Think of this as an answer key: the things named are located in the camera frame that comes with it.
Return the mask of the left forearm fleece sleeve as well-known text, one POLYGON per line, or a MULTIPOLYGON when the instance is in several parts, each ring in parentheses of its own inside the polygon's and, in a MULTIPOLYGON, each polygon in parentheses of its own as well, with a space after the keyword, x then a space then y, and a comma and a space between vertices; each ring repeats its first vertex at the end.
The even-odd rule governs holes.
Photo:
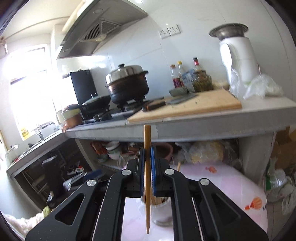
POLYGON ((20 240, 25 240, 29 231, 31 231, 38 223, 40 223, 44 218, 46 218, 53 209, 46 206, 40 213, 37 213, 35 216, 25 219, 25 218, 15 218, 12 215, 4 214, 4 218, 15 232, 16 236, 20 240))

